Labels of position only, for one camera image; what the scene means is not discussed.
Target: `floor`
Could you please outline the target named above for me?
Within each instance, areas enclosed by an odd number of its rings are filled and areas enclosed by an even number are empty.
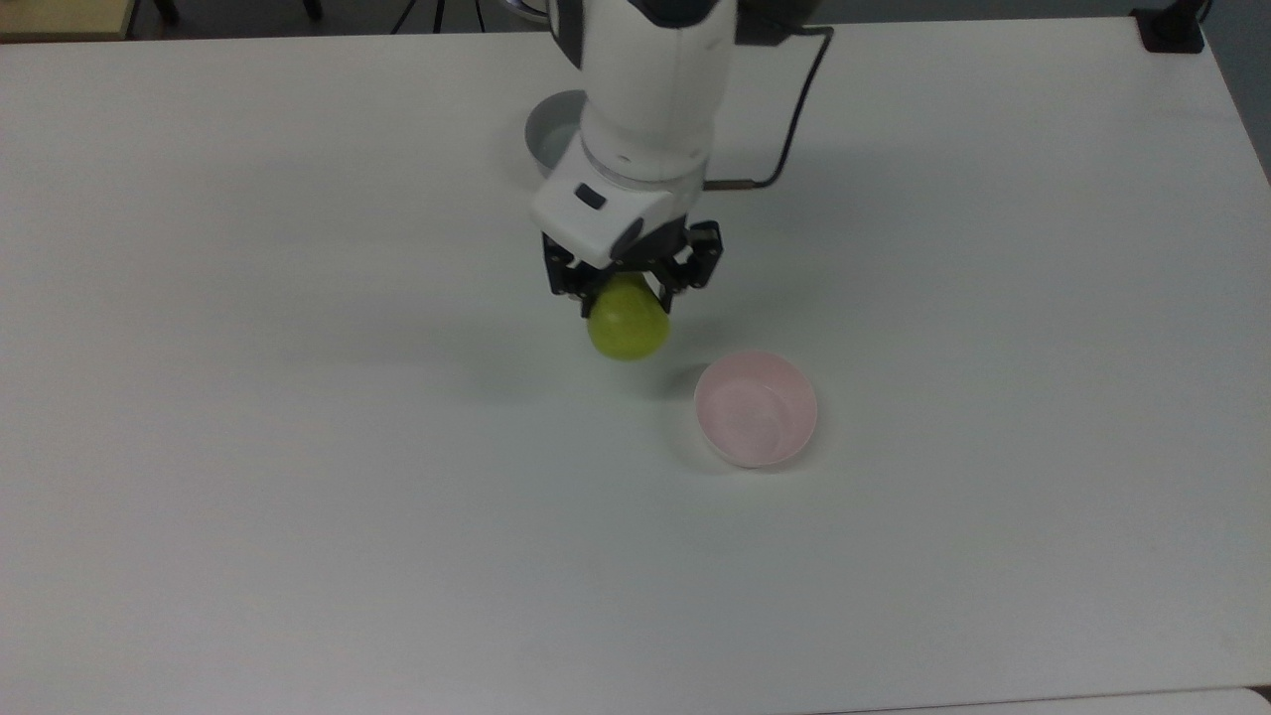
[[[305,34],[540,30],[507,10],[505,0],[322,0],[311,22],[301,0],[174,0],[180,22],[164,27],[153,0],[137,0],[132,37],[282,37]],[[442,11],[438,13],[438,3]],[[1271,177],[1271,1],[1214,0],[1205,33],[1218,56],[1249,137]],[[944,19],[1125,15],[1166,0],[822,0],[816,22],[911,22]]]

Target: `gray bowl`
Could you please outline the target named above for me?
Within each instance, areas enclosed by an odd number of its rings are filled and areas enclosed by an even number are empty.
[[[525,119],[525,145],[544,177],[552,173],[569,147],[586,103],[587,93],[581,89],[561,91],[539,102]]]

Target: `green ball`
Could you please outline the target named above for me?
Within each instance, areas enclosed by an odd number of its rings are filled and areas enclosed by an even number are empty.
[[[591,306],[587,334],[614,361],[641,361],[671,334],[671,319],[641,273],[618,273]]]

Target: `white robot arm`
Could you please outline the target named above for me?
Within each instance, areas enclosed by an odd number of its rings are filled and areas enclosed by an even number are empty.
[[[742,37],[777,44],[779,28],[816,4],[768,0],[778,24]],[[614,273],[648,272],[670,311],[675,293],[707,283],[723,250],[717,224],[688,226],[686,216],[705,182],[738,0],[549,0],[548,15],[587,94],[580,131],[531,203],[552,288],[578,297],[587,316]]]

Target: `black object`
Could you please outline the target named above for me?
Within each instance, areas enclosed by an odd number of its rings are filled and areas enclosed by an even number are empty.
[[[555,17],[549,20],[552,37],[573,66],[582,69],[582,0],[555,0]]]
[[[597,192],[595,188],[591,188],[585,183],[580,183],[578,188],[573,189],[573,194],[581,198],[583,203],[591,206],[597,211],[604,208],[605,203],[609,201],[608,198],[601,196],[600,192]]]
[[[657,27],[693,27],[707,18],[719,0],[627,0]]]
[[[177,11],[177,4],[172,0],[155,0],[155,8],[159,9],[163,24],[174,25],[180,22],[180,13]]]
[[[322,19],[322,0],[302,0],[305,4],[305,14],[309,15],[311,20]],[[155,9],[159,10],[159,17],[163,18],[163,24],[174,25],[180,22],[180,13],[177,11],[177,4],[173,0],[155,0]]]
[[[683,263],[677,262],[675,255],[679,250],[655,254],[652,244],[639,240],[633,248],[639,246],[641,250],[628,250],[623,253],[622,259],[600,269],[582,260],[574,263],[573,253],[552,240],[548,234],[543,234],[543,262],[548,268],[548,284],[552,292],[572,295],[581,300],[582,316],[587,317],[596,304],[596,296],[615,273],[647,272],[662,284],[658,302],[662,310],[670,312],[676,293],[690,287],[705,287],[710,281],[716,263],[723,254],[723,239],[719,236],[719,224],[716,221],[702,221],[685,227],[683,217],[658,226],[648,235],[655,234],[662,234],[655,243],[679,245],[680,249],[688,246],[690,250],[688,258]]]
[[[775,47],[803,27],[821,0],[738,0],[737,44]]]
[[[1139,22],[1139,37],[1148,52],[1199,55],[1205,48],[1197,15],[1210,0],[1177,0],[1164,10],[1135,9],[1130,14]]]

